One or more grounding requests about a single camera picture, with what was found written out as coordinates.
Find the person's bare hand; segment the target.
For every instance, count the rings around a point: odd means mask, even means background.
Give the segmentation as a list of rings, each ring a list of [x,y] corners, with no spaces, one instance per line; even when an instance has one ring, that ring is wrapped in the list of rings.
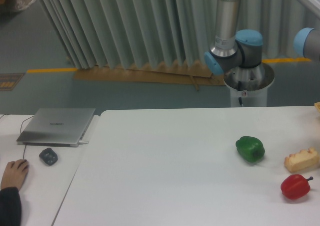
[[[7,163],[0,184],[1,190],[6,188],[17,188],[19,191],[22,188],[29,171],[29,165],[23,171],[20,169],[20,165],[24,162],[24,160],[25,159],[19,159],[17,161],[11,161]]]

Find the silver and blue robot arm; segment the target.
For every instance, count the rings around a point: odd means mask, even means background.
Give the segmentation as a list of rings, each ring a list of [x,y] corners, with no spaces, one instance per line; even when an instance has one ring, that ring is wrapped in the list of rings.
[[[305,11],[316,16],[320,0],[217,0],[214,40],[204,59],[235,91],[258,91],[274,81],[262,56],[298,54],[320,59],[320,33],[303,26]]]

